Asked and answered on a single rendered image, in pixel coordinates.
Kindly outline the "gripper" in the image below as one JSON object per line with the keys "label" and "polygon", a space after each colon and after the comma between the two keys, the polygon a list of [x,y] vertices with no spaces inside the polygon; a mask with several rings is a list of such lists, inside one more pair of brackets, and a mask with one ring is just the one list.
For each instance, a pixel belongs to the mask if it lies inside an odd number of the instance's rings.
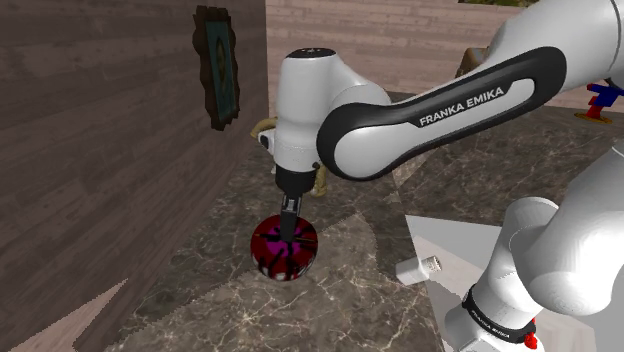
{"label": "gripper", "polygon": [[280,238],[291,242],[300,214],[301,197],[309,192],[315,184],[316,170],[296,172],[276,166],[275,183],[285,195],[280,211]]}

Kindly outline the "red bowl with black pattern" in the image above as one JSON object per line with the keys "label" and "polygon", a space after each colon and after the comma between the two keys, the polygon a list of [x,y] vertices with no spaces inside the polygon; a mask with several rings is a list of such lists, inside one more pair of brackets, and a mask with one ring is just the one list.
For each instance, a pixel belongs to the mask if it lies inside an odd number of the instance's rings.
{"label": "red bowl with black pattern", "polygon": [[307,220],[297,218],[294,238],[280,237],[280,216],[273,215],[255,229],[250,243],[254,265],[266,277],[292,281],[304,275],[313,265],[318,252],[318,236]]}

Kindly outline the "tan curved object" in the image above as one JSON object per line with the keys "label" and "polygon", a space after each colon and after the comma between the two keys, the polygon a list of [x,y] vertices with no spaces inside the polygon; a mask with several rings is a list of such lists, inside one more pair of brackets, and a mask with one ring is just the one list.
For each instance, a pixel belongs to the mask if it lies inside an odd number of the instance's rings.
{"label": "tan curved object", "polygon": [[467,48],[463,54],[461,63],[456,71],[455,77],[458,78],[474,70],[481,65],[487,58],[488,47],[485,48]]}

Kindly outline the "red and blue figure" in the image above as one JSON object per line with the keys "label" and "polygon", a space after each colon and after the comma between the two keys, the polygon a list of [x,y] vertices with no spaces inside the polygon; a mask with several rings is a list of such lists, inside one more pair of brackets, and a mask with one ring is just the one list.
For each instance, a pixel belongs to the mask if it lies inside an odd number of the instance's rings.
{"label": "red and blue figure", "polygon": [[605,107],[611,107],[618,97],[624,96],[624,89],[617,87],[609,80],[607,80],[606,85],[588,84],[586,89],[595,93],[595,96],[588,102],[590,108],[585,113],[575,113],[574,116],[587,121],[611,124],[612,121],[603,117],[601,112]]}

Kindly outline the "dark framed wall picture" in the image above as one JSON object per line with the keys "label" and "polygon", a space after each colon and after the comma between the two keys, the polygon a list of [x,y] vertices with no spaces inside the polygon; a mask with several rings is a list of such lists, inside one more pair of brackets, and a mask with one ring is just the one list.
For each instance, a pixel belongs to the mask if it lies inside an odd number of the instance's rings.
{"label": "dark framed wall picture", "polygon": [[223,131],[240,112],[236,36],[226,8],[198,5],[193,14],[194,50],[200,58],[200,82],[211,128]]}

